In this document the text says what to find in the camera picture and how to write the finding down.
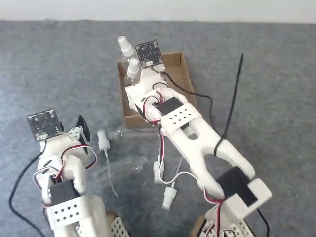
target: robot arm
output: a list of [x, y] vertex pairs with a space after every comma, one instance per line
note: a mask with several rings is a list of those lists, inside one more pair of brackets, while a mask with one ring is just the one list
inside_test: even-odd
[[[152, 55], [145, 46], [136, 46], [136, 50], [138, 48], [144, 48], [147, 55]], [[125, 88], [130, 108], [147, 122], [160, 123], [162, 134], [169, 138], [188, 162], [192, 174], [197, 177], [198, 186], [225, 200], [222, 212], [229, 218], [222, 222], [221, 227], [242, 220], [265, 203], [272, 196], [270, 190], [262, 180], [255, 178], [252, 165], [226, 139], [218, 146], [216, 156], [227, 161], [232, 169], [217, 180], [212, 177], [206, 169], [204, 157], [214, 154], [221, 137], [183, 95], [167, 87], [159, 73], [164, 70], [162, 63], [155, 64], [155, 59], [142, 58], [141, 55], [145, 53], [137, 54], [142, 66], [140, 82]], [[206, 217], [214, 220], [216, 213], [212, 210]]]
[[85, 195], [84, 163], [94, 153], [87, 139], [89, 134], [84, 132], [87, 130], [85, 122], [65, 133], [54, 110], [28, 116], [28, 119], [44, 150], [34, 181], [41, 189], [43, 207], [54, 236], [111, 236], [102, 199]]

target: clear plastic bottle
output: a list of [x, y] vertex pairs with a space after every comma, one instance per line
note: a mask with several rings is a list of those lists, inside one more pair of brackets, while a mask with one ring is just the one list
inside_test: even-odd
[[110, 141], [121, 143], [132, 140], [158, 140], [159, 133], [156, 128], [128, 129], [120, 127], [114, 131], [107, 131]]
[[131, 44], [128, 42], [125, 36], [119, 36], [118, 43], [123, 53], [122, 62], [129, 63], [131, 58], [136, 58], [136, 53], [134, 51], [134, 48], [131, 46]]
[[125, 85], [131, 86], [139, 83], [140, 80], [140, 72], [139, 72], [139, 64], [137, 58], [131, 58], [129, 60], [129, 65], [127, 67], [127, 72], [125, 75]]
[[[126, 178], [131, 174], [139, 173], [148, 163], [149, 159], [146, 155], [131, 156], [116, 162], [112, 162], [110, 164], [111, 180], [113, 183], [117, 183], [122, 178]], [[93, 176], [97, 182], [102, 184], [103, 187], [111, 185], [108, 176], [108, 166], [100, 167], [94, 172]]]

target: cardboard tray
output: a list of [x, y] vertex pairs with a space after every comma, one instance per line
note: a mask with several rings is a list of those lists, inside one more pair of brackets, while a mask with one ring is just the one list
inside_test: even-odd
[[[167, 53], [162, 55], [164, 65], [166, 67], [166, 72], [170, 74], [172, 79], [182, 88], [187, 89], [188, 91], [192, 91], [193, 87], [191, 84], [191, 80], [189, 78], [187, 63], [184, 58], [183, 53]], [[123, 114], [124, 120], [127, 128], [137, 128], [142, 126], [149, 126], [149, 123], [145, 122], [141, 116], [134, 110], [130, 109], [128, 105], [127, 95], [124, 89], [124, 77], [126, 74], [126, 66], [124, 63], [118, 62], [118, 73], [119, 73], [119, 84], [122, 95], [122, 106], [123, 106]], [[193, 95], [189, 95], [178, 88], [176, 88], [168, 78], [166, 78], [168, 86], [172, 89], [175, 89], [180, 94], [184, 95], [188, 101], [193, 104], [195, 107], [197, 105], [196, 99]]]

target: circuit board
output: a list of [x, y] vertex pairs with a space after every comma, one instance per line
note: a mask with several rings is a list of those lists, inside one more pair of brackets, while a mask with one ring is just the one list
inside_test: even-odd
[[163, 63], [157, 40], [138, 44], [135, 50], [142, 69]]
[[55, 109], [29, 115], [27, 116], [27, 120], [37, 141], [63, 134], [63, 128], [58, 120]]

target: white wall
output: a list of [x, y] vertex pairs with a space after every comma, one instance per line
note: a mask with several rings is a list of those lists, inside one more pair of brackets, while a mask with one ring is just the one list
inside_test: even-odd
[[0, 19], [316, 23], [316, 0], [0, 0]]

